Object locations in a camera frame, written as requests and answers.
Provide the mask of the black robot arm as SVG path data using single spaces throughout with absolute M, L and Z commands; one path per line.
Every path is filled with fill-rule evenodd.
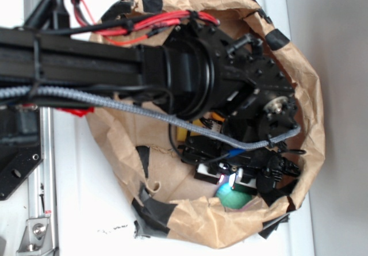
M 1 106 L 2 146 L 39 144 L 37 106 L 104 106 L 186 129 L 174 151 L 198 179 L 236 174 L 267 194 L 300 175 L 285 158 L 285 140 L 300 131 L 294 89 L 250 33 L 234 40 L 191 22 L 161 46 L 121 48 L 3 29 Z

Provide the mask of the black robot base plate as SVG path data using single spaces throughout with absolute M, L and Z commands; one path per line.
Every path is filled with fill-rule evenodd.
M 40 110 L 1 110 L 1 200 L 7 200 L 42 160 Z

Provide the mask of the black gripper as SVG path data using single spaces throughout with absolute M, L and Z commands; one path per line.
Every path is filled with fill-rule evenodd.
M 284 133 L 262 129 L 258 133 L 266 144 L 257 148 L 233 148 L 207 136 L 189 136 L 183 145 L 181 159 L 196 166 L 194 178 L 218 185 L 224 175 L 233 190 L 247 193 L 290 193 L 300 168 L 283 153 L 300 154 L 289 150 Z

